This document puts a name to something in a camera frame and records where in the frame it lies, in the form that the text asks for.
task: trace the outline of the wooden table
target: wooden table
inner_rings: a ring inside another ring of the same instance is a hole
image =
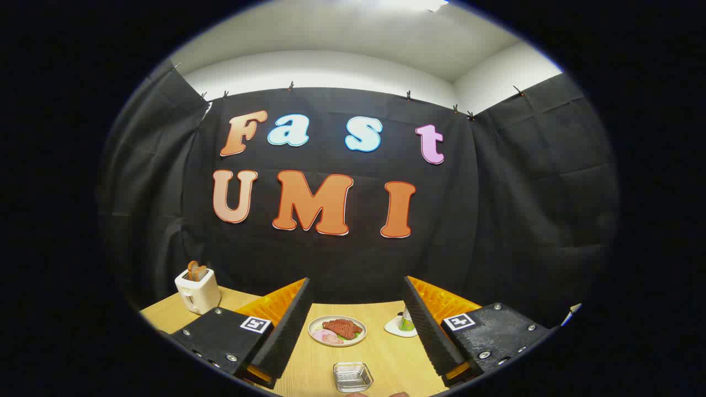
[[[259,298],[220,287],[220,306],[236,310]],[[424,352],[419,336],[401,338],[385,331],[385,324],[405,308],[403,301],[372,304],[319,304],[309,310],[297,345],[285,373],[277,381],[275,393],[284,397],[343,396],[333,381],[337,362],[362,361],[368,365],[373,385],[364,393],[388,397],[406,391],[410,397],[427,397],[448,390]],[[146,307],[140,312],[155,328],[173,333],[198,318],[186,310],[178,294]],[[306,327],[321,316],[339,315],[362,321],[368,335],[356,345],[334,348],[310,337]]]

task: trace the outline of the letter s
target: letter s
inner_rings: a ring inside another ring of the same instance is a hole
[[[372,152],[380,145],[379,133],[383,131],[383,124],[378,119],[353,117],[348,120],[346,129],[350,135],[346,136],[344,142],[350,150]]]

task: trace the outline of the white ceiling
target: white ceiling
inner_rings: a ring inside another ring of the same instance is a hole
[[[453,83],[477,62],[519,41],[462,6],[437,12],[409,0],[275,0],[224,20],[171,56],[187,74],[220,61],[286,50],[363,54]]]

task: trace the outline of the steak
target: steak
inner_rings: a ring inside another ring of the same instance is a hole
[[[355,339],[356,332],[363,332],[363,329],[355,325],[353,321],[344,319],[324,321],[323,329],[328,329],[330,331],[336,332],[337,335],[341,335],[346,339]]]

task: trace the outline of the white wall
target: white wall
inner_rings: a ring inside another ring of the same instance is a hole
[[[533,47],[519,42],[485,58],[454,82],[458,109],[478,114],[496,103],[561,73]]]
[[[335,87],[405,96],[461,112],[478,114],[517,91],[561,71],[533,47],[519,42],[474,65],[449,83],[411,67],[359,54],[329,51],[283,51],[239,57],[184,76],[206,100],[251,91],[294,87]]]
[[[184,76],[211,100],[251,91],[289,87],[334,87],[378,91],[435,103],[457,103],[451,83],[402,64],[358,54],[329,51],[283,51],[239,57]]]

